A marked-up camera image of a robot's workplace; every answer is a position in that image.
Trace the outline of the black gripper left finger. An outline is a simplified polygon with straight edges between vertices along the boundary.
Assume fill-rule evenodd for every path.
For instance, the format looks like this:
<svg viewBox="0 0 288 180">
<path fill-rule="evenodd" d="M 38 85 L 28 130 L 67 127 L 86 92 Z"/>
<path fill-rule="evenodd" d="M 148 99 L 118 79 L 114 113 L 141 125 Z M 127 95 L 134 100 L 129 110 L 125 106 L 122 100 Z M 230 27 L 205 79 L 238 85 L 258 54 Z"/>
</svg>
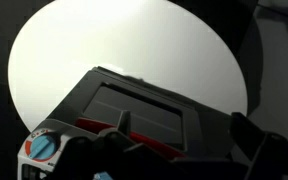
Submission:
<svg viewBox="0 0 288 180">
<path fill-rule="evenodd" d="M 90 140 L 70 139 L 52 172 L 52 180 L 92 180 L 106 172 L 113 180 L 168 180 L 170 163 L 130 135 L 129 111 L 123 111 L 116 128 L 102 130 Z"/>
</svg>

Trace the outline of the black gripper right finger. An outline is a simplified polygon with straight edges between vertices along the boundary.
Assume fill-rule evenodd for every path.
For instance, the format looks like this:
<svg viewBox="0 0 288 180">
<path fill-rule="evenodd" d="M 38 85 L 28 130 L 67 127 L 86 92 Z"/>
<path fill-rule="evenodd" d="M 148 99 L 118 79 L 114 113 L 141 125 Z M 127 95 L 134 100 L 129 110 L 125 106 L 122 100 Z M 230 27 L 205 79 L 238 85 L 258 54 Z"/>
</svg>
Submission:
<svg viewBox="0 0 288 180">
<path fill-rule="evenodd" d="M 244 180 L 283 180 L 288 176 L 288 140 L 264 131 L 242 113 L 231 114 L 229 134 L 251 161 Z"/>
</svg>

